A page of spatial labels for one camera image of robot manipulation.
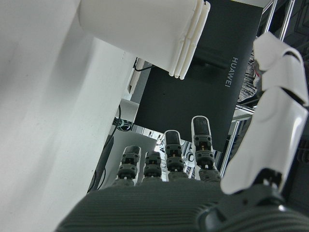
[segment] white plastic object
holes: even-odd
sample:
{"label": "white plastic object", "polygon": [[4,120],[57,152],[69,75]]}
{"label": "white plastic object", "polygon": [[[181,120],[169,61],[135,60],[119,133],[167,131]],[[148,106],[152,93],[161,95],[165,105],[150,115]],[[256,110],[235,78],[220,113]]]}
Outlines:
{"label": "white plastic object", "polygon": [[251,186],[265,168],[281,174],[281,191],[308,117],[308,111],[294,99],[297,96],[304,105],[309,102],[300,54],[270,32],[255,40],[253,46],[259,69],[265,72],[265,92],[221,181],[221,189],[227,194]]}
{"label": "white plastic object", "polygon": [[264,168],[282,174],[281,190],[307,116],[307,110],[280,87],[267,90],[236,155],[226,168],[222,191],[232,194],[250,187]]}
{"label": "white plastic object", "polygon": [[99,39],[183,79],[209,10],[203,0],[82,0],[79,20]]}
{"label": "white plastic object", "polygon": [[[196,148],[196,146],[194,145],[194,135],[195,135],[196,133],[195,133],[195,129],[194,129],[193,120],[194,120],[195,118],[197,118],[197,117],[203,117],[203,118],[206,119],[207,125],[208,125],[209,135],[211,136],[211,128],[210,128],[210,124],[209,124],[208,118],[206,118],[205,116],[195,116],[195,117],[193,117],[192,120],[191,120],[191,136],[192,136],[192,145],[191,145],[191,146],[192,146],[192,153],[193,153],[194,155],[195,155],[195,153],[196,153],[197,148]],[[195,163],[195,170],[194,170],[195,179],[196,179],[196,180],[200,180],[199,170],[200,170],[201,168],[197,165],[197,160],[196,160],[195,156],[194,156],[194,163]]]}
{"label": "white plastic object", "polygon": [[259,64],[259,70],[267,71],[269,70],[284,54],[293,54],[301,63],[303,64],[303,59],[300,53],[295,49],[290,47],[278,40],[273,34],[267,32],[261,35],[253,43],[254,49],[254,59]]}
{"label": "white plastic object", "polygon": [[262,90],[279,86],[287,89],[309,105],[307,82],[303,63],[294,56],[285,55],[262,77]]}

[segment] metal frame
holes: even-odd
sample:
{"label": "metal frame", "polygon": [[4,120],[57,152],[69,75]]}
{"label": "metal frame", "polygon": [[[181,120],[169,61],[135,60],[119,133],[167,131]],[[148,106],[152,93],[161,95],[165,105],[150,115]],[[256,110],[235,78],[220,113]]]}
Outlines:
{"label": "metal frame", "polygon": [[274,13],[275,13],[277,2],[278,2],[278,0],[271,1],[263,10],[262,14],[264,14],[265,11],[271,6],[270,13],[269,13],[269,16],[268,16],[268,19],[267,19],[267,22],[266,22],[266,25],[265,25],[265,28],[264,28],[264,33],[269,31],[269,27],[270,27],[272,18],[273,18]]}
{"label": "metal frame", "polygon": [[220,175],[221,175],[221,177],[223,177],[223,175],[225,173],[225,170],[226,170],[226,167],[227,167],[227,163],[228,163],[228,159],[229,159],[231,151],[232,151],[234,140],[235,140],[236,135],[237,135],[237,133],[239,131],[240,124],[241,124],[242,121],[246,121],[246,120],[250,119],[251,117],[252,117],[252,114],[250,114],[250,115],[246,114],[246,115],[241,115],[241,116],[238,116],[238,117],[234,117],[232,119],[232,122],[235,122],[235,126],[234,126],[234,129],[233,129],[231,138],[230,138],[230,140],[228,142],[228,145],[227,145],[227,148],[226,148],[226,152],[225,152],[225,155],[224,155],[224,159],[223,159],[223,162],[222,162],[222,165],[221,165],[221,168],[220,168]]}
{"label": "metal frame", "polygon": [[293,11],[293,8],[294,8],[294,3],[295,3],[295,0],[290,0],[289,5],[288,5],[288,10],[285,13],[284,23],[283,23],[283,26],[282,26],[282,29],[281,29],[281,32],[280,32],[280,36],[279,36],[279,39],[281,41],[283,41],[283,39],[285,37],[286,30],[288,29],[288,25],[289,25],[290,18],[291,18],[291,15],[292,15],[292,11]]}

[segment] black cable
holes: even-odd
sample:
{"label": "black cable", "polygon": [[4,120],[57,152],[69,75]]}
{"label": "black cable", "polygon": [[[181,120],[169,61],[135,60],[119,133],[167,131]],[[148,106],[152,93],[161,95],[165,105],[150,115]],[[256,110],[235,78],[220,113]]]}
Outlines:
{"label": "black cable", "polygon": [[88,189],[87,193],[90,192],[90,190],[93,188],[93,186],[95,185],[95,182],[96,182],[96,178],[97,178],[97,171],[95,170],[95,178],[93,179],[93,183],[91,185],[91,187]]}
{"label": "black cable", "polygon": [[151,68],[156,67],[155,65],[152,65],[152,66],[149,66],[149,67],[146,67],[146,68],[143,68],[143,69],[137,69],[137,68],[136,68],[136,64],[137,64],[137,58],[136,58],[136,60],[135,60],[135,62],[134,62],[134,65],[133,65],[134,70],[137,71],[137,72],[141,72],[141,71],[144,71],[144,70],[147,70],[147,69],[151,69]]}
{"label": "black cable", "polygon": [[[113,135],[115,134],[115,131],[116,131],[118,125],[119,125],[119,122],[121,121],[121,119],[120,119],[120,117],[121,117],[121,107],[120,107],[120,105],[118,106],[118,109],[119,109],[118,123],[117,123],[117,125],[115,126],[114,130],[112,131],[112,134],[111,134],[109,140],[107,141],[107,143],[105,143],[103,149],[104,149],[104,148],[107,146],[107,144],[109,144],[110,141],[112,140],[112,137],[113,137]],[[93,186],[95,185],[96,178],[97,178],[97,171],[95,170],[95,178],[94,178],[93,184],[92,184],[92,186],[90,187],[90,189],[88,189],[87,193],[90,192],[91,189],[93,188]]]}
{"label": "black cable", "polygon": [[102,187],[103,182],[104,182],[104,180],[105,180],[105,177],[106,177],[106,169],[104,168],[104,177],[103,177],[102,183],[101,183],[100,186],[97,188],[97,190],[99,190],[100,187]]}
{"label": "black cable", "polygon": [[103,147],[103,149],[107,146],[107,144],[109,144],[110,143],[110,141],[112,140],[112,137],[113,137],[113,135],[115,134],[115,131],[117,130],[117,127],[119,126],[119,123],[120,123],[120,121],[121,121],[121,107],[120,107],[120,105],[118,106],[118,109],[119,109],[119,115],[118,115],[118,122],[117,122],[117,125],[115,126],[115,128],[114,128],[114,130],[112,131],[112,134],[111,134],[111,136],[110,136],[110,139],[107,141],[107,143],[105,143],[105,145],[104,145],[104,147]]}

